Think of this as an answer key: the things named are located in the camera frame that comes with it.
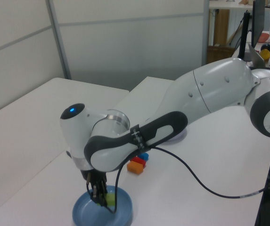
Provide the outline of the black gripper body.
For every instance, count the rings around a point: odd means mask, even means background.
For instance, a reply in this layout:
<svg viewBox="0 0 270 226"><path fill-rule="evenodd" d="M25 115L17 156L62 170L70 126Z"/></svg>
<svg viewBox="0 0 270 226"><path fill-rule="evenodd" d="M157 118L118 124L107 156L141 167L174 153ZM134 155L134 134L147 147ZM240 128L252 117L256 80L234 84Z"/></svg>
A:
<svg viewBox="0 0 270 226"><path fill-rule="evenodd" d="M82 177L86 181L86 184L91 186L101 185L103 183L106 186L107 177L105 172L98 171L96 169L81 170Z"/></svg>

